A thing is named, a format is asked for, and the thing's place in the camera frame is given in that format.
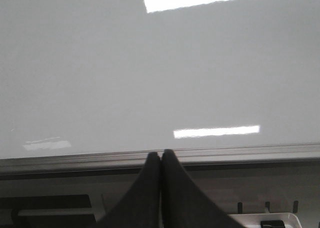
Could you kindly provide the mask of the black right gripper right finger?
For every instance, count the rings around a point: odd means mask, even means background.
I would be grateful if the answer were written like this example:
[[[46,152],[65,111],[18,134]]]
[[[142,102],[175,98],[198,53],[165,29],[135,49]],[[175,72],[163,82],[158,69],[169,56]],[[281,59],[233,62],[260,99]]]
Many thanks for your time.
[[[161,175],[164,227],[243,227],[196,186],[173,150],[162,154]]]

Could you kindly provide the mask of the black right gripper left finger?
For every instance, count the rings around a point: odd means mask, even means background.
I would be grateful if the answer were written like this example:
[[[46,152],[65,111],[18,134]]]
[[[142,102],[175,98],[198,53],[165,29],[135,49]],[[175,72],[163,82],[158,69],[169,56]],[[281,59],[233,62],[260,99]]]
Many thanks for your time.
[[[126,194],[93,227],[158,227],[160,179],[161,160],[151,152]]]

